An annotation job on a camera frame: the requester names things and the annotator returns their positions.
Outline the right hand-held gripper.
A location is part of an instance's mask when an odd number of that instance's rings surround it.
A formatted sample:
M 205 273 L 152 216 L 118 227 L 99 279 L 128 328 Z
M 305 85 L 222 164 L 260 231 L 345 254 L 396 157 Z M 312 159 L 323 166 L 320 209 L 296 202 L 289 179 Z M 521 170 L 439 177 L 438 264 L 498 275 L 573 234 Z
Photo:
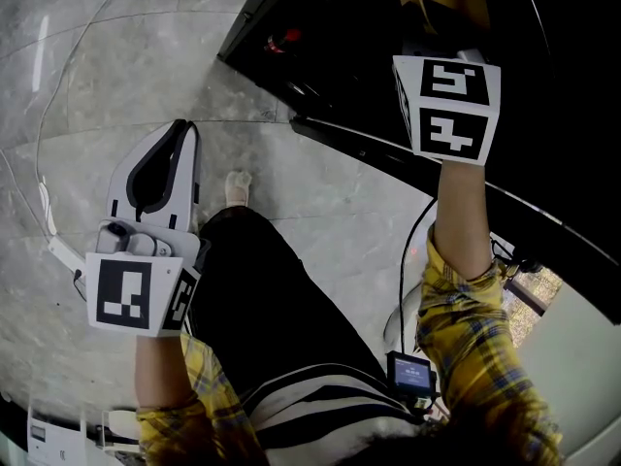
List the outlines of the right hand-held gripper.
M 392 70 L 412 152 L 483 166 L 501 108 L 501 68 L 486 62 L 488 36 L 467 17 L 442 4 L 401 7 L 404 48 L 428 48 L 454 58 L 395 55 Z

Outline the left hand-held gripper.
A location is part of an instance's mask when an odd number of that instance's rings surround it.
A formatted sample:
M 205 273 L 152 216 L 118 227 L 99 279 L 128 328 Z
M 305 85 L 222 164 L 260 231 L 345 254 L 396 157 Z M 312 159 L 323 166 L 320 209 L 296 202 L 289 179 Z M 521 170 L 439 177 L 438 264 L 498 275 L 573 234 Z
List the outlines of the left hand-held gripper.
M 106 216 L 116 218 L 100 222 L 95 251 L 85 256 L 91 326 L 151 338 L 182 331 L 201 278 L 202 242 L 187 232 L 198 146 L 194 123 L 176 119 L 114 170 Z

